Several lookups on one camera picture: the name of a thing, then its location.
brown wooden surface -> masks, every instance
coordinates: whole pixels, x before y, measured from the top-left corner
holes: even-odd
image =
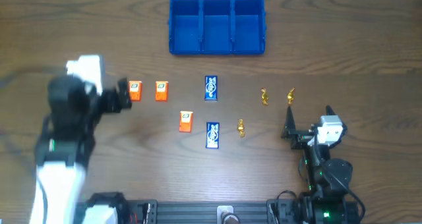
[[[305,191],[301,153],[280,139],[296,87],[299,128],[318,122],[327,103],[349,126],[332,157],[354,166],[364,223],[422,221],[422,0],[266,0],[262,57],[172,56],[168,1],[0,0],[2,78],[99,53],[106,85],[122,76],[144,82],[141,103],[98,126],[82,199],[118,190],[131,199],[264,201]],[[206,74],[219,76],[217,103],[203,100]],[[19,74],[0,91],[4,223],[28,222],[28,166],[51,77]],[[167,103],[154,101],[156,80],[169,81]],[[178,132],[180,110],[194,111],[191,134]],[[206,121],[221,124],[219,150],[204,148]]]

wood grain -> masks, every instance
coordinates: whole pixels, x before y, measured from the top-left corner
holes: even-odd
[[[99,53],[106,86],[128,76],[144,88],[131,111],[102,119],[82,200],[113,190],[159,201],[305,191],[301,154],[280,139],[296,87],[298,127],[326,104],[349,126],[332,157],[354,166],[363,222],[422,221],[422,0],[266,0],[266,11],[263,56],[174,57],[168,0],[0,0],[0,77],[13,78],[0,91],[0,219],[28,222],[48,80],[67,60]],[[203,101],[205,74],[219,76],[218,103]],[[154,101],[156,80],[169,81],[167,103]],[[178,132],[180,110],[194,111],[191,134]],[[219,150],[204,148],[206,121],[222,126]]]

blue tray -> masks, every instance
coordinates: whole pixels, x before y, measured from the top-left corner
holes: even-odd
[[[169,50],[175,55],[265,51],[264,0],[170,0]]]

orange tic tac box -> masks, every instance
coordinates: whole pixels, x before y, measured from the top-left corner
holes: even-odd
[[[169,82],[157,81],[156,82],[156,101],[167,101],[169,91]]]
[[[129,81],[129,96],[131,101],[140,101],[142,93],[142,82],[141,81]]]
[[[193,112],[180,111],[179,132],[192,131]]]

tic tac logo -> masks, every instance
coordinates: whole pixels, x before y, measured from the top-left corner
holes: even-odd
[[[218,125],[211,125],[211,129],[207,133],[208,139],[216,141],[218,139]]]
[[[210,97],[213,96],[213,93],[217,89],[216,83],[217,83],[217,78],[216,77],[213,77],[213,78],[210,78],[209,81],[208,81],[208,83],[205,85],[205,91],[206,91],[206,93],[208,93],[208,95]]]

